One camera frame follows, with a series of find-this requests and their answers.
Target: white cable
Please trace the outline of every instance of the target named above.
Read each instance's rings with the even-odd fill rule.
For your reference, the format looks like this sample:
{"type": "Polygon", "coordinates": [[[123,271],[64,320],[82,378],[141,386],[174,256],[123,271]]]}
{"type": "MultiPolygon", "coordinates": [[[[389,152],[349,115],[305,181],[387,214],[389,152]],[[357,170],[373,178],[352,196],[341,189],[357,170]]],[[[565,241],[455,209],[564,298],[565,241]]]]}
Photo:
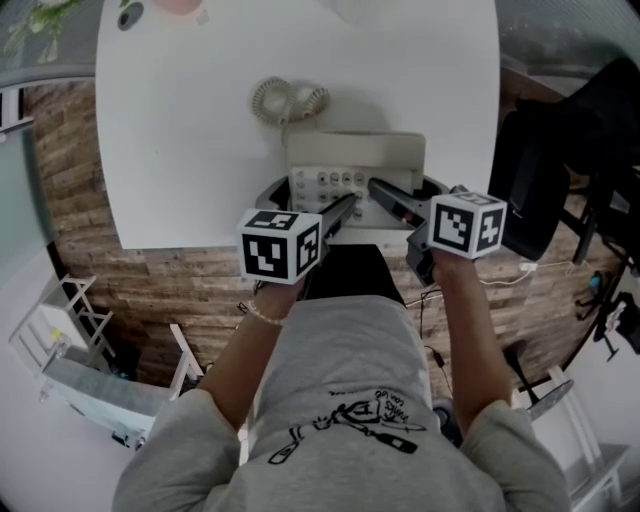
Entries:
{"type": "Polygon", "coordinates": [[[524,274],[523,276],[520,276],[518,279],[516,279],[515,281],[491,281],[491,282],[486,282],[486,281],[480,281],[482,284],[486,285],[486,286],[491,286],[493,284],[503,284],[505,286],[511,286],[512,284],[517,284],[520,281],[525,280],[527,277],[529,277],[532,274],[533,270],[529,270],[527,271],[526,274],[524,274]]]}
{"type": "Polygon", "coordinates": [[[327,89],[319,87],[311,91],[304,104],[298,102],[298,91],[282,78],[273,77],[262,82],[251,100],[251,112],[258,120],[269,126],[285,128],[292,123],[304,121],[321,114],[331,104],[327,89]],[[280,96],[284,99],[281,112],[274,112],[265,105],[268,98],[280,96]]]}
{"type": "Polygon", "coordinates": [[[431,297],[426,297],[425,299],[414,300],[413,302],[409,302],[409,304],[407,304],[405,307],[410,308],[412,306],[415,306],[416,304],[420,304],[422,301],[428,302],[430,300],[437,299],[437,298],[440,298],[440,297],[442,297],[442,294],[440,294],[440,295],[432,295],[431,297]]]}
{"type": "Polygon", "coordinates": [[[543,263],[538,265],[538,268],[556,267],[558,265],[573,265],[573,261],[559,261],[558,263],[543,263]]]}
{"type": "Polygon", "coordinates": [[[584,260],[582,263],[584,263],[587,267],[589,267],[592,272],[597,272],[597,270],[593,268],[587,260],[584,260]]]}

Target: hand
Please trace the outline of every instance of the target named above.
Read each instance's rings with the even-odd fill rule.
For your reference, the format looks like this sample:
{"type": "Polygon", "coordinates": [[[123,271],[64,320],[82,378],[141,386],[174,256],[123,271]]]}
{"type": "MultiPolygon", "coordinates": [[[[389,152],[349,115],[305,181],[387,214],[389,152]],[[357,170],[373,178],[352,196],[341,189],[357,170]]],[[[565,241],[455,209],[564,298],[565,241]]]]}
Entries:
{"type": "Polygon", "coordinates": [[[451,277],[469,277],[475,275],[475,266],[473,261],[440,249],[432,249],[435,268],[433,269],[433,278],[439,286],[449,280],[451,277]]]}
{"type": "Polygon", "coordinates": [[[300,295],[304,282],[305,279],[302,278],[293,285],[269,283],[258,290],[254,301],[256,307],[262,314],[274,320],[286,318],[300,295]]]}

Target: black pants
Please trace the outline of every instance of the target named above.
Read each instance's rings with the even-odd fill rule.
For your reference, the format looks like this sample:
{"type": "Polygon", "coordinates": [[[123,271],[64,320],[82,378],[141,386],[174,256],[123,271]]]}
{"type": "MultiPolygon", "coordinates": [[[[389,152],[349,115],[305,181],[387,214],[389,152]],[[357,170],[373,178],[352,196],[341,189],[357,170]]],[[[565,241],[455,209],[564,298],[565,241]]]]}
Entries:
{"type": "Polygon", "coordinates": [[[334,245],[308,277],[305,300],[381,295],[404,306],[389,267],[375,245],[334,245]]]}

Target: wood floor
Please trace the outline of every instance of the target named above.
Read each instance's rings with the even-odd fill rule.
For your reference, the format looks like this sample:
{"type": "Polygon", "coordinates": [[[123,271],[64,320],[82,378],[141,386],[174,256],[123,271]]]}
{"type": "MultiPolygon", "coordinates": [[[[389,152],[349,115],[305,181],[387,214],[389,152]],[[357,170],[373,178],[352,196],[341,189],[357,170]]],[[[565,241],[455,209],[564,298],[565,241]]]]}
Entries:
{"type": "MultiPolygon", "coordinates": [[[[501,120],[518,97],[559,99],[508,72],[503,73],[501,96],[501,120]]],[[[102,175],[93,83],[33,88],[26,102],[26,111],[35,117],[38,163],[59,233],[57,250],[72,275],[97,276],[89,296],[95,306],[114,312],[107,329],[109,340],[116,346],[127,341],[140,347],[139,377],[148,383],[166,385],[178,362],[169,323],[181,325],[202,366],[215,362],[242,318],[236,305],[252,295],[252,283],[239,277],[235,250],[122,250],[102,175]]],[[[523,367],[531,379],[564,362],[584,336],[589,322],[576,320],[574,302],[589,296],[593,269],[615,272],[619,264],[596,240],[588,255],[589,266],[555,265],[569,261],[576,244],[577,237],[560,225],[540,262],[552,266],[539,268],[513,286],[487,286],[500,342],[530,340],[523,367]]],[[[404,254],[385,256],[405,300],[418,299],[423,289],[404,262],[404,254]]],[[[478,268],[485,281],[510,282],[522,276],[520,262],[521,258],[503,249],[480,261],[478,268]]],[[[419,306],[410,312],[418,326],[419,306]]],[[[442,299],[427,302],[423,334],[425,343],[448,361],[442,299]]],[[[428,355],[435,392],[446,395],[442,373],[428,355]]]]}

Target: cable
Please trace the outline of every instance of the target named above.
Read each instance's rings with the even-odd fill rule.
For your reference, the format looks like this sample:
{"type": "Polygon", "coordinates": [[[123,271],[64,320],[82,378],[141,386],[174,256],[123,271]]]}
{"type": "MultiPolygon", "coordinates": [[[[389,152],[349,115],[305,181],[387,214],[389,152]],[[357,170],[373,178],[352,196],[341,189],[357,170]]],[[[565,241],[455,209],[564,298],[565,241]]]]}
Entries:
{"type": "Polygon", "coordinates": [[[589,267],[592,272],[597,272],[597,270],[593,268],[587,260],[584,260],[582,263],[584,263],[587,267],[589,267]]]}
{"type": "Polygon", "coordinates": [[[558,263],[543,263],[542,265],[538,265],[537,268],[555,267],[558,265],[573,265],[573,261],[559,261],[558,263]]]}
{"type": "Polygon", "coordinates": [[[451,385],[449,384],[449,377],[447,377],[447,372],[444,370],[445,362],[442,354],[440,354],[440,352],[438,352],[431,345],[425,345],[425,348],[428,348],[429,350],[431,350],[431,352],[433,352],[433,359],[435,359],[438,368],[442,370],[442,375],[444,375],[444,380],[447,383],[447,387],[449,388],[449,393],[451,393],[451,396],[453,396],[453,391],[451,389],[451,385]]]}
{"type": "Polygon", "coordinates": [[[320,115],[330,104],[329,91],[318,87],[300,105],[298,90],[282,78],[273,77],[262,82],[256,89],[251,100],[251,112],[261,123],[286,129],[289,124],[320,115]],[[278,97],[284,100],[284,106],[280,112],[274,112],[265,102],[278,97]]]}
{"type": "Polygon", "coordinates": [[[493,284],[503,284],[505,286],[511,286],[512,284],[517,284],[520,281],[525,280],[527,277],[529,277],[531,274],[533,273],[533,270],[528,270],[527,273],[523,276],[520,276],[518,279],[516,279],[515,281],[491,281],[491,282],[486,282],[486,281],[480,281],[482,284],[486,285],[486,286],[491,286],[493,284]]]}
{"type": "Polygon", "coordinates": [[[447,377],[447,372],[444,371],[444,368],[440,368],[442,370],[442,375],[444,375],[444,380],[447,383],[447,387],[449,388],[449,393],[453,396],[453,390],[451,389],[451,385],[449,384],[449,377],[447,377]]]}
{"type": "Polygon", "coordinates": [[[428,300],[433,300],[433,299],[437,299],[439,297],[442,297],[442,294],[440,295],[434,295],[433,297],[428,297],[431,293],[437,293],[437,292],[441,292],[442,290],[440,288],[436,288],[435,290],[429,290],[428,292],[424,292],[420,294],[420,298],[417,300],[414,300],[413,302],[409,302],[409,304],[406,304],[405,307],[410,308],[415,306],[416,304],[420,304],[420,303],[424,303],[428,300]]]}
{"type": "Polygon", "coordinates": [[[420,301],[420,339],[424,340],[424,337],[422,336],[422,321],[424,320],[424,299],[426,296],[423,294],[420,298],[422,299],[420,301]]]}

